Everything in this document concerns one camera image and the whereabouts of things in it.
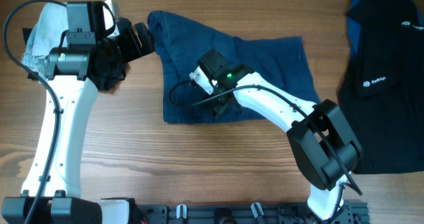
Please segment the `dark blue shorts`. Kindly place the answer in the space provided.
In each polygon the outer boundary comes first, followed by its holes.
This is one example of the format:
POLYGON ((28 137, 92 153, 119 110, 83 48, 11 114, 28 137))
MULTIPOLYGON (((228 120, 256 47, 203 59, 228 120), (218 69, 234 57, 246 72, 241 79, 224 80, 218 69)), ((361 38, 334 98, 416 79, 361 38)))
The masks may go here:
POLYGON ((182 108, 183 104, 205 97, 200 87, 190 86, 187 80, 197 68, 198 60, 212 49, 232 65, 246 64, 267 82, 296 97, 320 102, 300 36, 243 40, 167 11, 151 12, 147 23, 162 62, 163 118, 167 123, 226 123, 262 118, 250 109, 237 114, 231 107, 214 118, 201 106, 182 108))

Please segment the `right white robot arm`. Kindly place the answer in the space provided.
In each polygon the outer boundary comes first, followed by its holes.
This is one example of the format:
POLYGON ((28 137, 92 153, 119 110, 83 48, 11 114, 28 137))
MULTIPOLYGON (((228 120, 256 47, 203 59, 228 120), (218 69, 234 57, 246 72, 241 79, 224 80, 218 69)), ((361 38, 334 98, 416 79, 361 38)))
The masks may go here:
POLYGON ((363 149, 335 102, 293 96, 247 65, 232 66, 215 49, 198 60, 189 77, 210 101, 235 102, 285 132, 297 167, 310 183, 307 207, 316 220, 332 223, 342 213, 345 188, 362 193, 351 173, 363 149))

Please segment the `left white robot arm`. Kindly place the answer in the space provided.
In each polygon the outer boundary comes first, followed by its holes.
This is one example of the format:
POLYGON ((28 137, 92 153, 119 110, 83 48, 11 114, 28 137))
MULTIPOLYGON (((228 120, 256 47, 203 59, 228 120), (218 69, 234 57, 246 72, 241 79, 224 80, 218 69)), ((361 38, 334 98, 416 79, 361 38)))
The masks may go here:
POLYGON ((129 62, 154 51, 143 23, 119 18, 111 1, 64 3, 68 26, 32 76, 46 88, 36 154, 21 193, 3 200, 8 223, 147 223, 128 197, 81 198, 87 122, 101 91, 126 77, 129 62))

